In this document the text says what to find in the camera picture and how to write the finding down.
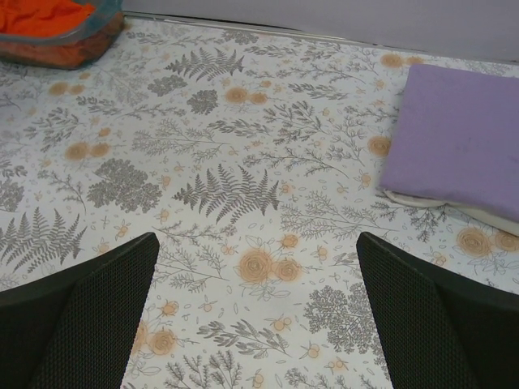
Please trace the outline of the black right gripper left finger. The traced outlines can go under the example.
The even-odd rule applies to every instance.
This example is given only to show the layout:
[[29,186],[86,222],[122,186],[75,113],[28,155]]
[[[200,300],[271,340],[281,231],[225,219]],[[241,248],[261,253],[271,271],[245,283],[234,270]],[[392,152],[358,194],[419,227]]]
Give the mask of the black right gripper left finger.
[[3,388],[119,388],[157,262],[145,233],[1,293]]

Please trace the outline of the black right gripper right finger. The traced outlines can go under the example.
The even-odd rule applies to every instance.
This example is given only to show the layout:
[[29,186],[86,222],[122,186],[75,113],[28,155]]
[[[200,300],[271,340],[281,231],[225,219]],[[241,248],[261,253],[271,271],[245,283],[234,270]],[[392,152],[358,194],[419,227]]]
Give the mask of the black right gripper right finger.
[[356,244],[395,388],[516,388],[518,296],[371,233]]

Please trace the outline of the orange t-shirt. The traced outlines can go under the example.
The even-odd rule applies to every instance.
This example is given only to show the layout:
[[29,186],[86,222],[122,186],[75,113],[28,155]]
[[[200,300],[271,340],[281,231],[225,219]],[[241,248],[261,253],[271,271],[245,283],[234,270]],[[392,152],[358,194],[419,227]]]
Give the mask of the orange t-shirt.
[[1,1],[1,33],[38,38],[58,36],[80,26],[95,10],[89,2]]

